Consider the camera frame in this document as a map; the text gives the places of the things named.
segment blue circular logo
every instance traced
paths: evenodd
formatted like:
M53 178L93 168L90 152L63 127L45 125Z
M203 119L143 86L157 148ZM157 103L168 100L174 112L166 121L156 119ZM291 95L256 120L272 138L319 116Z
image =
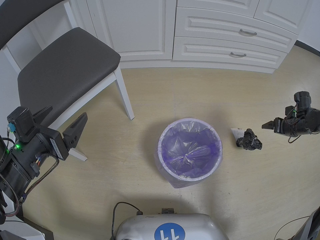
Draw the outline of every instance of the blue circular logo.
M154 232L154 240L184 240L186 232L176 223L165 223Z

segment gray chair seat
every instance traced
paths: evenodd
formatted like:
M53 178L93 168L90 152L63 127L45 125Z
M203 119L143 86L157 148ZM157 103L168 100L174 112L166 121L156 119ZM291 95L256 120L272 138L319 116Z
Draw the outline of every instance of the gray chair seat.
M18 75L21 106L36 113L53 110L43 120L50 126L70 105L119 65L120 55L77 27L40 52Z

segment white logo symbol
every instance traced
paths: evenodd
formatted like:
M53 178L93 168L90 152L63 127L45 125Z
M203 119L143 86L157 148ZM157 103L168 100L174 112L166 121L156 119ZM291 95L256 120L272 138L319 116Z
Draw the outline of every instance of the white logo symbol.
M163 230L160 230L160 235L161 235L161 240L169 240L168 237L165 238L165 235L163 234ZM175 236L173 228L171 229L171 237L172 237L172 240L177 240L179 238L179 236Z

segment chair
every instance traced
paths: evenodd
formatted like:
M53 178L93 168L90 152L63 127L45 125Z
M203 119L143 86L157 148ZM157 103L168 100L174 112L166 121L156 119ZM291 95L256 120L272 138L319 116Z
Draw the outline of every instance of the chair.
M23 27L64 1L72 29L42 50L22 70L7 42ZM42 125L58 129L68 118L112 82L116 82L128 117L134 113L119 67L120 55L77 27L69 0L5 0L0 6L0 47L18 72L21 106L32 113L52 105ZM70 154L85 161L77 150Z

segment floor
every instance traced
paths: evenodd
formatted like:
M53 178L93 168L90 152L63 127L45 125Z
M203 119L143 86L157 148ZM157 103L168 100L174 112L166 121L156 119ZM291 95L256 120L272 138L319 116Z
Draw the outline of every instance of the floor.
M26 218L54 232L56 240L109 239L112 210L126 201L144 214L161 208L205 213L218 219L230 240L273 239L278 229L320 205L319 135L287 137L261 125L283 117L297 91L309 91L320 109L320 57L294 46L273 74L196 68L122 70L135 118L130 121L115 84L86 104L78 149L25 202ZM153 154L171 122L195 117L212 125L223 143L223 161L204 182L174 189L158 172ZM262 150L236 147L230 128L251 128ZM42 168L48 169L49 158ZM119 206L115 226L135 215ZM284 227L291 238L304 220Z

